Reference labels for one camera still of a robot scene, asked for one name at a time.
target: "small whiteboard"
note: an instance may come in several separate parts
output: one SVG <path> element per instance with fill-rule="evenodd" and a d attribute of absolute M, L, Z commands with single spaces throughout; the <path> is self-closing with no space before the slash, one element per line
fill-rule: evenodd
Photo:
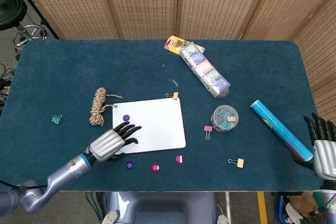
<path fill-rule="evenodd" d="M 112 118 L 113 128 L 123 123 L 123 116 L 130 116 L 130 123 L 142 126 L 130 137 L 138 139 L 138 144 L 130 144 L 116 154 L 150 152 L 184 148 L 185 137 L 179 98 L 115 103 Z"/>

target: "teal binder clip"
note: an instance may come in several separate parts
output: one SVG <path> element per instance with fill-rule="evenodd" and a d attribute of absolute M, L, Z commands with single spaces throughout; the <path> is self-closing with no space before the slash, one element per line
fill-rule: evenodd
<path fill-rule="evenodd" d="M 59 124 L 61 122 L 61 118 L 62 118 L 62 115 L 58 115 L 58 116 L 54 115 L 52 117 L 52 122 Z"/>

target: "woven panel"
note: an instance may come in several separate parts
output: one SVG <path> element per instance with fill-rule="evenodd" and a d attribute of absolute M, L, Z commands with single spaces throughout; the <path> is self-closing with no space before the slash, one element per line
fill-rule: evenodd
<path fill-rule="evenodd" d="M 109 3 L 122 38 L 167 39 L 172 35 L 176 19 L 173 0 L 109 0 Z"/>
<path fill-rule="evenodd" d="M 294 39 L 310 86 L 336 73 L 336 0 L 331 0 Z"/>
<path fill-rule="evenodd" d="M 34 0 L 66 39 L 119 38 L 107 0 Z"/>
<path fill-rule="evenodd" d="M 263 0 L 245 39 L 287 39 L 321 0 Z"/>
<path fill-rule="evenodd" d="M 233 39 L 253 0 L 182 0 L 180 37 Z"/>
<path fill-rule="evenodd" d="M 313 97 L 319 116 L 336 124 L 336 85 Z"/>

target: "rope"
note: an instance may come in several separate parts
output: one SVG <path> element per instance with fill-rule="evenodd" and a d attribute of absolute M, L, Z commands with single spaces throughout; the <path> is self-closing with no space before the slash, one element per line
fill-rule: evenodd
<path fill-rule="evenodd" d="M 105 88 L 99 88 L 95 92 L 94 99 L 92 101 L 92 108 L 91 108 L 91 116 L 90 116 L 90 124 L 92 126 L 99 125 L 103 126 L 104 125 L 104 118 L 101 115 L 102 112 L 104 112 L 106 107 L 116 107 L 116 105 L 113 104 L 107 104 L 104 107 L 103 103 L 105 103 L 106 97 L 117 97 L 120 99 L 123 99 L 123 97 L 115 94 L 106 94 L 106 89 Z"/>

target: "robotic hand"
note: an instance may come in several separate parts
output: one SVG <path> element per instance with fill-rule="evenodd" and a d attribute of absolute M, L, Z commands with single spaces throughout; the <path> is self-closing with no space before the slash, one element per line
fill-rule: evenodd
<path fill-rule="evenodd" d="M 312 113 L 312 117 L 315 124 L 309 117 L 303 118 L 308 125 L 313 146 L 313 163 L 301 161 L 294 156 L 293 158 L 296 163 L 314 170 L 316 175 L 323 179 L 320 189 L 325 205 L 311 212 L 311 216 L 314 218 L 321 212 L 325 215 L 327 224 L 336 224 L 336 206 L 333 206 L 336 203 L 336 126 L 315 113 Z"/>
<path fill-rule="evenodd" d="M 49 175 L 46 191 L 42 191 L 35 180 L 26 181 L 23 185 L 8 191 L 0 191 L 0 216 L 13 212 L 19 203 L 27 213 L 40 210 L 53 195 L 86 173 L 95 161 L 117 161 L 122 158 L 124 153 L 118 155 L 115 153 L 128 144 L 137 144 L 137 139 L 128 137 L 139 129 L 141 126 L 135 127 L 134 124 L 129 125 L 129 122 L 125 122 L 113 130 L 108 130 L 93 141 L 84 152 Z"/>

